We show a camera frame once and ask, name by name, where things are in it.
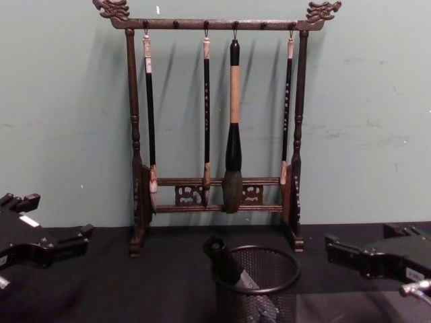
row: white label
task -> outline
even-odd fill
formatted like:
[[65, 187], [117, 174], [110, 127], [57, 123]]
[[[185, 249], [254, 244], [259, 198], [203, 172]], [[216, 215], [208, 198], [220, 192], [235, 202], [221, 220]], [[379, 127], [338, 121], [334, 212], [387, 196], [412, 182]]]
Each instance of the white label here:
[[7, 255], [0, 258], [0, 266], [3, 266], [7, 262]]
[[412, 281], [423, 281], [425, 279], [425, 276], [423, 274], [418, 273], [417, 271], [414, 271], [409, 267], [406, 267], [405, 269], [405, 276]]
[[151, 73], [151, 59], [145, 59], [145, 70], [147, 73]]
[[32, 227], [38, 227], [39, 223], [37, 223], [35, 220], [29, 218], [27, 215], [23, 215], [20, 217], [20, 219], [24, 222], [26, 222], [28, 225], [31, 225]]

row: black brush head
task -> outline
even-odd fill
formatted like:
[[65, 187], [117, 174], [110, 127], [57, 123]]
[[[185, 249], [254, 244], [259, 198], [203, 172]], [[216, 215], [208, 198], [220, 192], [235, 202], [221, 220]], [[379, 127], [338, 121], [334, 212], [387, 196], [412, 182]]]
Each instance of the black brush head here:
[[224, 211], [228, 214], [238, 211], [242, 199], [241, 172], [226, 171], [222, 181]]

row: turned wooden column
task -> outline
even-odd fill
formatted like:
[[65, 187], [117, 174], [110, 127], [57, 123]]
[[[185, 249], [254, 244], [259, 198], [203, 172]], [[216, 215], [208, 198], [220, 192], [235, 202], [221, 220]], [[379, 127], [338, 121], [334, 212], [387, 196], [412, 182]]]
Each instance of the turned wooden column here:
[[295, 131], [294, 131], [294, 152], [292, 155], [292, 178], [295, 176], [300, 183], [301, 179], [301, 137], [302, 119], [304, 116], [304, 96], [305, 96], [305, 75], [307, 63], [307, 40], [308, 31], [299, 33], [299, 55], [298, 55], [298, 77], [296, 80], [296, 99], [295, 99]]
[[139, 134], [139, 101], [137, 93], [137, 77], [136, 77], [136, 60], [135, 60], [135, 31], [133, 29], [126, 29], [126, 43], [127, 43], [127, 75], [129, 76], [129, 106], [130, 106], [130, 120], [132, 132], [132, 174], [133, 174], [133, 216], [135, 220], [135, 235], [137, 229], [143, 227], [142, 207], [140, 204], [140, 190], [139, 187], [141, 180], [141, 143]]

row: table surface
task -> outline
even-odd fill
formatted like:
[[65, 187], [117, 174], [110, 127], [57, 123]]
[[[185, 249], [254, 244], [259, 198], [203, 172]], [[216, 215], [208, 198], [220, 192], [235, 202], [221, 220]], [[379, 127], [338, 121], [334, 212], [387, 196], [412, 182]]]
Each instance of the table surface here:
[[[417, 223], [431, 231], [429, 223]], [[49, 229], [60, 235], [68, 229]], [[325, 234], [367, 244], [383, 238], [381, 224], [303, 225], [305, 251], [296, 254], [302, 274], [297, 322], [428, 322], [431, 308], [402, 298], [397, 281], [369, 281], [327, 262]], [[209, 236], [229, 247], [258, 244], [290, 251], [278, 227], [152, 228], [141, 258], [129, 258], [130, 228], [95, 228], [88, 253], [41, 270], [14, 266], [0, 291], [0, 322], [211, 322], [215, 289], [202, 251]]]

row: carved wooden panel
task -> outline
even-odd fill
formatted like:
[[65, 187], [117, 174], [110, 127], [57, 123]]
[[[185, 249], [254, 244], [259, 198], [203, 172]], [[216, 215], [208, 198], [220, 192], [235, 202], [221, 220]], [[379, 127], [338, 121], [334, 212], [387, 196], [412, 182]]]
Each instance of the carved wooden panel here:
[[203, 195], [202, 186], [175, 186], [175, 205], [202, 205]]
[[242, 205], [262, 205], [263, 204], [263, 185], [243, 185], [241, 204]]

